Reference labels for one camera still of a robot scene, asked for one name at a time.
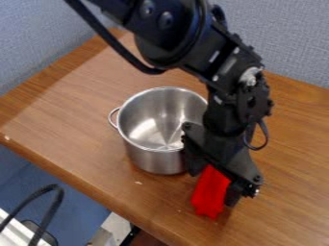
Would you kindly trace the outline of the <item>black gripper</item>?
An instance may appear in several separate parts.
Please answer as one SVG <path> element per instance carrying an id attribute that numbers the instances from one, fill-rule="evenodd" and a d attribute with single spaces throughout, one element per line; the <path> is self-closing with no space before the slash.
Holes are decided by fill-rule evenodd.
<path id="1" fill-rule="evenodd" d="M 254 197 L 263 185 L 263 175 L 251 160 L 243 136 L 214 135 L 205 126 L 191 122 L 185 122 L 181 129 L 187 173 L 195 177 L 210 164 L 233 181 L 223 203 L 234 208 L 242 196 Z"/>

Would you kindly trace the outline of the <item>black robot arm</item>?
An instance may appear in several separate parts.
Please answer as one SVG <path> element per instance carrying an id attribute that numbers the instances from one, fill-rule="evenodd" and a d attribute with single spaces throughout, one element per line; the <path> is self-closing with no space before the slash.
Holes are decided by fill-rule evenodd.
<path id="1" fill-rule="evenodd" d="M 225 13 L 207 0 L 87 0 L 134 34 L 134 56 L 103 26 L 82 0 L 63 0 L 130 64 L 148 75 L 181 69 L 206 85 L 203 123 L 182 125 L 187 172 L 211 166 L 230 185 L 223 204 L 257 195 L 263 176 L 250 158 L 250 144 L 274 101 L 263 76 L 262 58 L 227 30 Z"/>

